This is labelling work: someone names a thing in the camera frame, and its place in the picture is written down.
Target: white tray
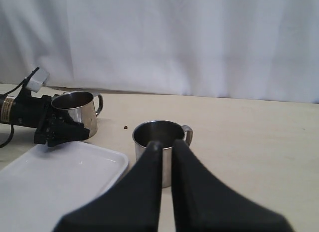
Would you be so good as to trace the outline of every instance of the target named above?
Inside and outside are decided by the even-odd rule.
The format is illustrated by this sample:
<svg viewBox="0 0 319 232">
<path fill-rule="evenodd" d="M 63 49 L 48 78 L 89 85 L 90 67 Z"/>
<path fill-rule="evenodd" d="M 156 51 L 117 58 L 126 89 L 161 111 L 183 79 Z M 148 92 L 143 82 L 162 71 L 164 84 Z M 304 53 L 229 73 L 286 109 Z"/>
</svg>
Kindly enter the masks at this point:
<svg viewBox="0 0 319 232">
<path fill-rule="evenodd" d="M 107 191 L 128 163 L 83 142 L 33 147 L 0 171 L 0 231 L 52 231 L 64 214 Z"/>
</svg>

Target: mug rim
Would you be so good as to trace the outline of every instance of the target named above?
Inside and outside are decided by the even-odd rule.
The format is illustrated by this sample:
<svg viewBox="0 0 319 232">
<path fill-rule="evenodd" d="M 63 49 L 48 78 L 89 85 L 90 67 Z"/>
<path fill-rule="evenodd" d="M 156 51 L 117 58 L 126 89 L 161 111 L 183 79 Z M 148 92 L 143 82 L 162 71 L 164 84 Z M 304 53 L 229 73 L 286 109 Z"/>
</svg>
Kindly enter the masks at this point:
<svg viewBox="0 0 319 232">
<path fill-rule="evenodd" d="M 152 121 L 146 121 L 146 122 L 143 122 L 142 124 L 138 125 L 138 126 L 134 129 L 134 131 L 133 131 L 133 133 L 132 133 L 132 139 L 133 139 L 133 141 L 134 141 L 136 144 L 138 144 L 139 146 L 141 146 L 141 147 L 143 147 L 143 148 L 147 148 L 147 146 L 142 146 L 140 143 L 138 143 L 138 142 L 135 140 L 134 134 L 135 134 L 136 130 L 139 129 L 141 126 L 143 126 L 143 125 L 145 125 L 145 124 L 148 124 L 148 123 L 151 123 L 151 122 L 160 122 L 160 121 L 162 121 L 162 122 L 169 122 L 169 123 L 171 123 L 171 124 L 175 124 L 175 125 L 179 126 L 179 127 L 183 130 L 183 128 L 182 128 L 181 125 L 179 125 L 178 123 L 173 122 L 173 121 L 168 121 L 168 120 L 152 120 Z M 165 150 L 165 149 L 170 149 L 170 148 L 172 148 L 172 147 L 173 147 L 173 146 L 165 147 L 165 148 L 163 148 L 163 150 Z"/>
<path fill-rule="evenodd" d="M 73 110 L 73 109 L 81 108 L 81 107 L 83 107 L 83 106 L 89 104 L 89 103 L 92 101 L 92 100 L 91 100 L 90 102 L 86 103 L 85 105 L 78 106 L 78 107 L 71 107 L 71 108 L 59 108 L 59 107 L 56 107 L 56 106 L 53 105 L 53 101 L 54 101 L 55 99 L 60 98 L 60 97 L 63 97 L 63 96 L 65 96 L 65 95 L 70 95 L 70 94 L 73 94 L 73 93 L 78 93 L 78 92 L 81 92 L 81 93 L 89 93 L 89 94 L 92 95 L 92 100 L 94 99 L 94 95 L 93 95 L 91 92 L 89 92 L 89 91 L 70 91 L 70 92 L 67 92 L 67 93 L 64 93 L 64 94 L 61 94 L 61 95 L 58 95 L 58 96 L 54 97 L 54 98 L 51 100 L 51 106 L 52 106 L 53 108 L 57 109 L 57 110 Z"/>
</svg>

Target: beige table surface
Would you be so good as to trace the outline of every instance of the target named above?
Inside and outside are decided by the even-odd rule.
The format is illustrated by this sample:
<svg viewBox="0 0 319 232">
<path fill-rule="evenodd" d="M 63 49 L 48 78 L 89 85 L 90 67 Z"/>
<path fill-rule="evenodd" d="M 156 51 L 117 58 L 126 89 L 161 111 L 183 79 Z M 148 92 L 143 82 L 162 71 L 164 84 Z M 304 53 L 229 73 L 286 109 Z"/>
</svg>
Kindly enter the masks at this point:
<svg viewBox="0 0 319 232">
<path fill-rule="evenodd" d="M 0 85 L 0 94 L 13 88 Z M 61 93 L 42 88 L 38 95 Z M 319 231 L 319 105 L 224 98 L 105 93 L 98 133 L 87 142 L 135 163 L 133 129 L 165 119 L 194 130 L 192 151 L 219 179 L 282 213 L 298 232 Z M 0 169 L 33 144 L 34 129 L 15 127 L 0 149 Z M 9 125 L 0 124 L 5 140 Z M 170 188 L 162 193 L 160 232 L 174 231 Z"/>
</svg>

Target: white backdrop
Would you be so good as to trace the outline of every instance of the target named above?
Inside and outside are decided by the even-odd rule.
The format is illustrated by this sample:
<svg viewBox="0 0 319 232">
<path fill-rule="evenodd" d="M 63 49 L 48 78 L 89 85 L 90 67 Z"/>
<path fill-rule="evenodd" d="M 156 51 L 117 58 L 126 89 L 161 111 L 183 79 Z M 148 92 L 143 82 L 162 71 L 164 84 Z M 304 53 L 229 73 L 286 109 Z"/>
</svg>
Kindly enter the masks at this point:
<svg viewBox="0 0 319 232">
<path fill-rule="evenodd" d="M 0 0 L 0 81 L 319 100 L 319 0 Z"/>
</svg>

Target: metal cup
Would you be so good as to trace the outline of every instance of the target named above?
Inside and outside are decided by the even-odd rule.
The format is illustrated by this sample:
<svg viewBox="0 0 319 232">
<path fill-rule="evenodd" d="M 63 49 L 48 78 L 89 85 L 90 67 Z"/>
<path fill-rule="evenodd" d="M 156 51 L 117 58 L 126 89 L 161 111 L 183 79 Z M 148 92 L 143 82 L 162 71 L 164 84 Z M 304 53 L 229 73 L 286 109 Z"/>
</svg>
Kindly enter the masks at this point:
<svg viewBox="0 0 319 232">
<path fill-rule="evenodd" d="M 99 98 L 99 107 L 95 111 L 94 97 Z M 103 97 L 100 93 L 73 91 L 52 99 L 52 107 L 68 123 L 83 123 L 90 130 L 89 138 L 98 131 L 96 117 L 103 109 Z"/>
<path fill-rule="evenodd" d="M 171 186 L 171 151 L 176 139 L 184 139 L 190 146 L 193 130 L 189 126 L 180 126 L 171 121 L 149 121 L 139 125 L 133 131 L 136 160 L 138 160 L 150 141 L 159 141 L 163 147 L 162 187 Z"/>
</svg>

